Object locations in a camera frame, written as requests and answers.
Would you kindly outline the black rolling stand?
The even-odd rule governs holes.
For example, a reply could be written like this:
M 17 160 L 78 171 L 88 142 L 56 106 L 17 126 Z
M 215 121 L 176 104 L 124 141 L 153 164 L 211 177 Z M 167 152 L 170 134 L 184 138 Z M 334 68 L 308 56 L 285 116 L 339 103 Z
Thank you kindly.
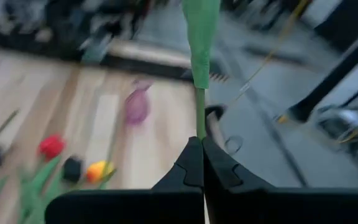
M 323 100 L 356 66 L 358 66 L 358 45 L 345 53 L 342 60 L 331 70 L 326 78 L 301 101 L 277 116 L 276 122 L 284 123 L 289 119 L 300 123 L 308 121 L 315 106 Z

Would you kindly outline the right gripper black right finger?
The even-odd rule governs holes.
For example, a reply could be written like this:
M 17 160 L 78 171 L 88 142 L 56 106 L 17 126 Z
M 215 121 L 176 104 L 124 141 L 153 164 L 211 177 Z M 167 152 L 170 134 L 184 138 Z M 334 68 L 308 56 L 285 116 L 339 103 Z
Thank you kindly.
M 358 189 L 275 187 L 202 141 L 212 224 L 358 224 Z

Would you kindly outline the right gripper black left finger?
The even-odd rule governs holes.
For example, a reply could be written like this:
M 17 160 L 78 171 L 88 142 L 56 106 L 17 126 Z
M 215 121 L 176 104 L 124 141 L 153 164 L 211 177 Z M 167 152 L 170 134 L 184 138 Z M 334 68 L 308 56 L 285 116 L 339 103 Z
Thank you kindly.
M 45 210 L 45 224 L 203 222 L 203 146 L 197 137 L 189 138 L 173 167 L 150 189 L 74 190 Z

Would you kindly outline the yellow orange artificial tulip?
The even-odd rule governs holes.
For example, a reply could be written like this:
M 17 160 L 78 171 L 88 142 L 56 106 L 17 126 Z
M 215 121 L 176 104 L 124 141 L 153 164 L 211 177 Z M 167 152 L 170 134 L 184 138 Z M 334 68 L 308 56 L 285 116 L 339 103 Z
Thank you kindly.
M 182 0 L 191 50 L 191 71 L 196 88 L 196 135 L 200 140 L 206 137 L 205 90 L 209 88 L 210 51 L 220 4 L 220 0 Z
M 105 190 L 116 172 L 116 166 L 111 161 L 98 161 L 86 169 L 86 188 Z

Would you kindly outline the red artificial tulip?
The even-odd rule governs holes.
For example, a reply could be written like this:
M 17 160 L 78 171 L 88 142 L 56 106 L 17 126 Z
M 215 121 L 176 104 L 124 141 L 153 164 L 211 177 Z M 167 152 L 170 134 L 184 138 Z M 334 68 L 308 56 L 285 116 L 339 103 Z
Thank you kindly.
M 18 224 L 30 221 L 35 215 L 36 221 L 43 221 L 43 205 L 41 193 L 49 177 L 60 162 L 65 143 L 60 135 L 51 135 L 42 140 L 38 146 L 39 166 L 34 174 L 19 169 L 20 209 Z

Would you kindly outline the black table edge rail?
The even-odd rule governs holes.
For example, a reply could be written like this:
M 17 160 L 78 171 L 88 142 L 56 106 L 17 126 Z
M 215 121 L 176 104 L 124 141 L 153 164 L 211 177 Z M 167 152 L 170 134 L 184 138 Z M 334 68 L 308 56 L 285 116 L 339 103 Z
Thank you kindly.
M 192 82 L 193 78 L 187 68 L 176 65 L 163 65 L 160 63 L 146 62 L 142 60 L 121 58 L 117 56 L 105 56 L 100 63 L 102 66 L 123 70 L 131 73 L 144 73 L 155 77 L 164 77 L 185 82 Z

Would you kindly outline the purple glass vase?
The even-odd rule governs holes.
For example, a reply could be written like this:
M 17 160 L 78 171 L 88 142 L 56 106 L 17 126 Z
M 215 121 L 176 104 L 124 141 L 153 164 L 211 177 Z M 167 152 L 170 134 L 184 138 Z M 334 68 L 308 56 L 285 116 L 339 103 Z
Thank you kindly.
M 136 79 L 132 82 L 132 91 L 125 100 L 125 121 L 128 125 L 139 125 L 150 113 L 150 101 L 147 91 L 153 81 Z

